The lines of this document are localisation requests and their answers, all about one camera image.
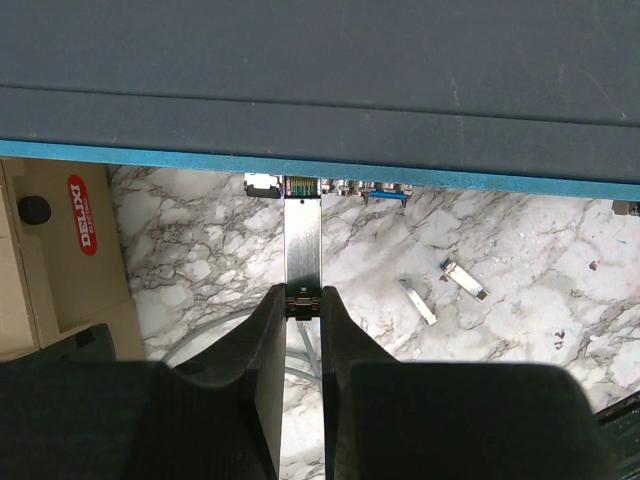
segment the gray metal surface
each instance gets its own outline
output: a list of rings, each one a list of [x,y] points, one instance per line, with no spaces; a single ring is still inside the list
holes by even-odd
[[[0,2],[0,139],[640,183],[633,0]]]
[[[287,298],[322,293],[322,204],[319,198],[284,200]]]

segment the cardboard box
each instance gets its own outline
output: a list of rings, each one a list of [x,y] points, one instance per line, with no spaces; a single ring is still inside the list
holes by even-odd
[[[144,358],[104,165],[1,157],[0,360],[99,324]]]

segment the gray cable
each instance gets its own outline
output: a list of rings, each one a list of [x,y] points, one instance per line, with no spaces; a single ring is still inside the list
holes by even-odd
[[[169,361],[176,356],[176,354],[182,350],[183,348],[185,348],[187,345],[191,344],[191,342],[193,342],[196,338],[198,338],[200,335],[203,335],[204,333],[208,332],[209,330],[211,330],[214,327],[217,327],[218,325],[223,325],[227,322],[231,322],[233,320],[237,320],[239,318],[242,317],[249,317],[249,315],[251,315],[253,313],[254,308],[247,308],[245,310],[239,310],[237,312],[233,312],[230,313],[228,315],[224,315],[220,318],[216,318],[214,320],[209,320],[208,322],[203,323],[202,325],[198,325],[196,328],[194,328],[193,330],[191,330],[189,333],[187,333],[184,337],[182,337],[180,340],[178,340],[172,347],[171,349],[169,349],[169,351],[167,351],[167,353],[164,354],[164,356],[162,357],[162,361],[164,363],[169,363]],[[288,357],[292,357],[292,358],[297,358],[299,360],[303,360],[305,362],[311,363],[309,355],[306,354],[305,352],[300,352],[298,350],[287,350],[286,351],[286,355]],[[315,353],[313,353],[314,356],[314,360],[316,365],[318,365],[318,360],[315,359]],[[316,385],[318,385],[320,388],[322,388],[322,381],[320,380],[319,377],[314,377],[313,375],[309,375],[306,372],[303,372],[301,370],[298,370],[296,368],[291,368],[291,367],[285,367],[285,372],[291,374],[291,375],[295,375],[297,377],[303,378],[309,382],[315,383]]]
[[[322,370],[320,370],[320,365],[318,365],[318,359],[316,358],[316,352],[313,350],[313,345],[311,345],[311,340],[309,340],[309,333],[307,332],[307,327],[302,325],[302,322],[296,322],[298,325],[298,331],[300,332],[300,336],[302,337],[302,341],[304,342],[304,346],[307,349],[307,355],[309,355],[309,363],[311,364],[311,370],[316,375],[316,378],[322,378]]]
[[[302,370],[298,370],[297,368],[284,367],[284,373],[290,373],[291,375],[295,375],[296,377],[303,378],[311,383],[315,383],[320,388],[322,388],[322,381],[319,378],[314,377],[313,375],[309,375]]]
[[[227,322],[231,322],[233,320],[237,320],[238,318],[248,317],[253,313],[255,308],[247,308],[245,310],[239,310],[237,312],[230,313],[220,318],[216,318],[215,320],[209,320],[208,322],[204,322],[202,325],[198,325],[196,328],[187,333],[184,337],[178,340],[175,345],[171,347],[171,349],[164,354],[162,357],[162,361],[164,363],[169,363],[176,354],[182,350],[184,347],[193,342],[200,335],[208,332],[213,327],[217,327],[218,325],[222,325]]]
[[[287,357],[297,358],[298,360],[302,360],[303,362],[311,363],[307,352],[301,352],[300,350],[294,350],[293,348],[287,348]]]

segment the blue connector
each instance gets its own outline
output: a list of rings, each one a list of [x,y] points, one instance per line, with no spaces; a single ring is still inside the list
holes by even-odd
[[[369,192],[364,197],[364,204],[366,205],[369,202],[369,198],[384,198],[387,200],[400,200],[402,203],[402,208],[407,206],[407,196],[402,192],[381,192],[378,190],[374,190],[373,192]]]

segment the black knob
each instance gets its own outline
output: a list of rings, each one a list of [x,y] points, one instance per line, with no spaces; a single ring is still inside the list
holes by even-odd
[[[31,195],[20,199],[18,214],[27,225],[42,225],[51,218],[51,206],[44,198]]]

